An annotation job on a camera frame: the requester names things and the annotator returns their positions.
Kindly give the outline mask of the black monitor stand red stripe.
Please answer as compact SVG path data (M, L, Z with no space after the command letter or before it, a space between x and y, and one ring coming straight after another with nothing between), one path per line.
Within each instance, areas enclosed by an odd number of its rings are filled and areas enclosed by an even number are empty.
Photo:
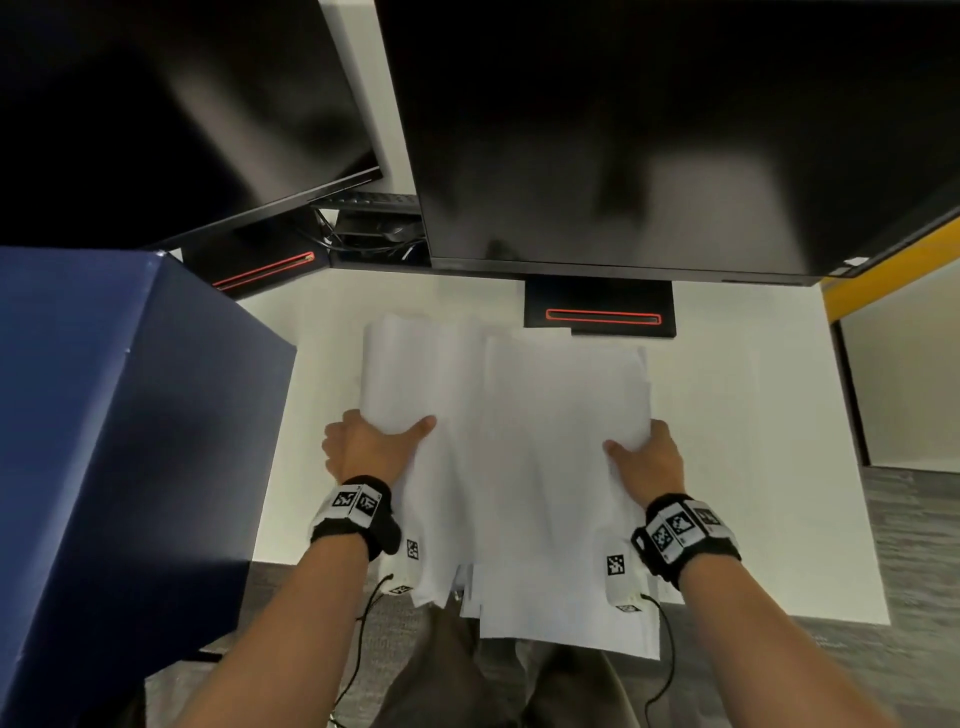
M330 254L296 224L266 220L180 249L184 267L239 301L327 269Z
M570 329L574 335L673 339L673 286L657 280L531 275L524 282L523 324Z

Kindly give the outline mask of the black desk divider post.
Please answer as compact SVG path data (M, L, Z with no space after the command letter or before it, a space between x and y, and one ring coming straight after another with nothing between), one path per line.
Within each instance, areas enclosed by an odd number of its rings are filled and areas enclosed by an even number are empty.
M829 328L857 461L861 467L871 467L872 461L859 407L854 373L841 322L834 321Z

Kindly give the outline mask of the person's grey trousers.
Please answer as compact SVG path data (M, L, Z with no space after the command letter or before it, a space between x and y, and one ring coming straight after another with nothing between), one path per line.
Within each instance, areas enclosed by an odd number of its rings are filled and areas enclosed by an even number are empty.
M430 605L410 659L369 728L643 728L600 650L521 639L525 702L511 713L477 663L479 624L453 597Z

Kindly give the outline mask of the yellow partition edge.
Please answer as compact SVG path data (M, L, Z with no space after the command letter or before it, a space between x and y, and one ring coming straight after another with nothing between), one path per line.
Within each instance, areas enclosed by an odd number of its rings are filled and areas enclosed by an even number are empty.
M833 324L960 260L960 216L853 278L822 281L826 319Z

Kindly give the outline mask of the person's right hand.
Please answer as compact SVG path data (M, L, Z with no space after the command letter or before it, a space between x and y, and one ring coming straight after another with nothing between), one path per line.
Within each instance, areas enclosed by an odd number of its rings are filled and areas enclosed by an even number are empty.
M633 472L619 472L626 492L641 508L667 495L685 494L684 461L666 421L651 419L650 436L639 448Z

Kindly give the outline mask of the black wristband with marker tags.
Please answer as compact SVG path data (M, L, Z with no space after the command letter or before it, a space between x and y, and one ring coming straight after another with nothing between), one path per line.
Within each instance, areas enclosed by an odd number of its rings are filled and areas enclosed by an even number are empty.
M384 481L360 475L334 488L309 526L309 543L340 535L359 535L366 544L368 562L380 555L396 555L402 528L392 506L392 489Z
M685 493L665 493L646 507L644 515L630 544L644 567L676 590L683 570L698 555L741 561L734 533L705 502Z

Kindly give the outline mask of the person's left forearm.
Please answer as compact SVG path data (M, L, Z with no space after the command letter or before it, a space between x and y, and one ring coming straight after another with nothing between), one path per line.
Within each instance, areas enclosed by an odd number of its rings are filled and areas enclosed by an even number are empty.
M173 728L327 728L368 568L360 535L316 540Z

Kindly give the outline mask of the large black computer monitor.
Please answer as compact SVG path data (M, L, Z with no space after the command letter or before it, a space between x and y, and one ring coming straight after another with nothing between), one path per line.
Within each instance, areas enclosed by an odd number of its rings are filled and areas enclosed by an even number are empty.
M857 278L960 218L960 0L374 0L433 267Z

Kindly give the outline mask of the stack of white paper sheets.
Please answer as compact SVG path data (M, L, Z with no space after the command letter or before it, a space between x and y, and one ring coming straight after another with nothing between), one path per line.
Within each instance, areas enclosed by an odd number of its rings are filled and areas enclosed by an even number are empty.
M606 599L605 556L642 510L603 444L650 434L644 346L478 321L386 315L364 337L361 412L381 431L437 418L393 489L419 541L414 606L464 597L483 638L661 657L657 608Z

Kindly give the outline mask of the person's left hand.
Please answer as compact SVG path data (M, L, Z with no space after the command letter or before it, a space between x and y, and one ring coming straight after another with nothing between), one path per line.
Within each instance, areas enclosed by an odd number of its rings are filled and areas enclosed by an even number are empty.
M337 485L371 476L392 487L401 478L415 452L412 456L383 456L379 450L382 433L358 409L347 410L340 420L326 425L321 450L326 470Z

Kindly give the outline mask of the person's right forearm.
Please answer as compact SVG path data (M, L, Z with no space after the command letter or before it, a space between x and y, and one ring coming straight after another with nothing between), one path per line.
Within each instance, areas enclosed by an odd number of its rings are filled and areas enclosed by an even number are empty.
M736 558L694 557L679 588L733 728L899 728Z

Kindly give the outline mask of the large dark blue box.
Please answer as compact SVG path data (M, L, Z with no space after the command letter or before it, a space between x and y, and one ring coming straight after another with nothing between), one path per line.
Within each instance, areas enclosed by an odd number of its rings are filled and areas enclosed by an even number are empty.
M0 247L0 728L234 631L296 352L173 257Z

